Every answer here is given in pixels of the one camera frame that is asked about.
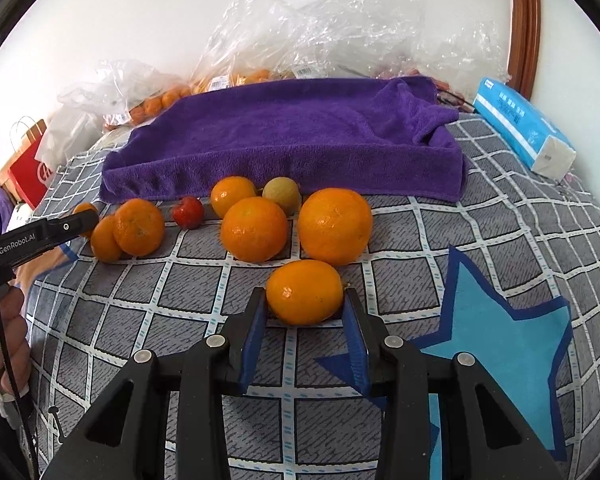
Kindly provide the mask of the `person's left hand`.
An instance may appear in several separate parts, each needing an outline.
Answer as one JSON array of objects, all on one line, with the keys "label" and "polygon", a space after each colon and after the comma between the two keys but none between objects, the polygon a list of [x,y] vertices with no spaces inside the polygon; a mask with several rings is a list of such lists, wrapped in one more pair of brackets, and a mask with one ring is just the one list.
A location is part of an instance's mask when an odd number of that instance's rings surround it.
[{"label": "person's left hand", "polygon": [[[28,326],[21,315],[23,307],[23,293],[17,287],[11,287],[0,301],[1,316],[6,336],[7,351],[12,363],[12,374],[14,375],[19,392],[28,384],[31,373],[30,346],[27,341]],[[1,376],[1,387],[3,391],[13,394],[6,367],[3,362],[3,353],[0,349],[0,370],[4,368]]]}]

